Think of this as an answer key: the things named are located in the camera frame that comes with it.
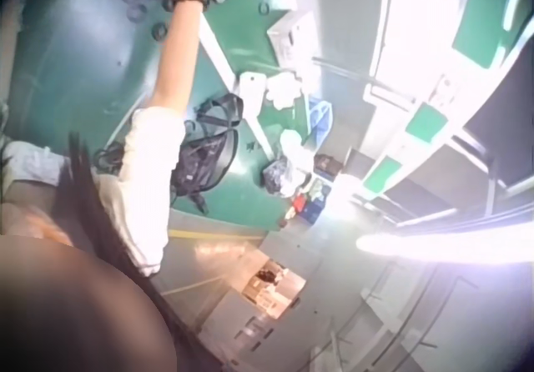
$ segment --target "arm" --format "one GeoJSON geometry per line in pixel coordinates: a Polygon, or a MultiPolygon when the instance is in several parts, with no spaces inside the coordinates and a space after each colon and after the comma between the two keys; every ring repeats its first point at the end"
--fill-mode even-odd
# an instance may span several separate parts
{"type": "Polygon", "coordinates": [[[193,87],[202,11],[202,4],[194,1],[176,5],[149,106],[172,108],[180,115],[185,113],[193,87]]]}

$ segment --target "dark hair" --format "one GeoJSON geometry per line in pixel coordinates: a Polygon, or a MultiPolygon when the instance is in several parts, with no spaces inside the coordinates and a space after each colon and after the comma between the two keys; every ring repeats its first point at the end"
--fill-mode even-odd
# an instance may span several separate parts
{"type": "Polygon", "coordinates": [[[152,300],[174,339],[180,372],[220,371],[221,363],[171,309],[150,279],[144,277],[129,257],[117,230],[104,209],[93,181],[87,147],[78,136],[69,137],[70,168],[64,169],[58,196],[70,197],[71,204],[91,242],[95,254],[128,276],[152,300]]]}

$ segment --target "white cloth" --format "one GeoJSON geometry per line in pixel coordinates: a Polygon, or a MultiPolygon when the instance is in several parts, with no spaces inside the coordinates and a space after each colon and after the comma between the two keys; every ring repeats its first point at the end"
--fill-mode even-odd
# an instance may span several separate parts
{"type": "MultiPolygon", "coordinates": [[[[184,120],[174,110],[140,109],[126,137],[119,176],[95,177],[103,206],[132,260],[147,276],[159,271],[169,241],[170,175],[184,137],[184,120]]],[[[3,157],[10,158],[4,171],[7,186],[15,180],[57,185],[64,163],[64,157],[49,149],[23,142],[10,143],[3,157]]]]}

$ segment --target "light fixture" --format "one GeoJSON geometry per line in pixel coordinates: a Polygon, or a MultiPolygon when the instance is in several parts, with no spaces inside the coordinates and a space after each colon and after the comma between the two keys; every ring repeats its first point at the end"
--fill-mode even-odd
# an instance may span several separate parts
{"type": "Polygon", "coordinates": [[[534,262],[534,223],[454,234],[371,234],[359,238],[356,246],[368,253],[425,262],[528,263],[534,262]]]}

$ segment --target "black bag strap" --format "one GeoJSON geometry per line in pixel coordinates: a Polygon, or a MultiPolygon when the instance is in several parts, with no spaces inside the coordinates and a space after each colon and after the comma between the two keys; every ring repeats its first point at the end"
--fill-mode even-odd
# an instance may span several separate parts
{"type": "Polygon", "coordinates": [[[243,99],[232,93],[203,103],[197,112],[197,122],[213,124],[228,129],[239,126],[241,120],[243,120],[243,99]],[[235,120],[232,120],[232,115],[229,110],[230,106],[233,106],[232,111],[237,115],[237,119],[235,120]],[[208,115],[208,111],[212,108],[221,108],[224,112],[225,120],[208,115]]]}

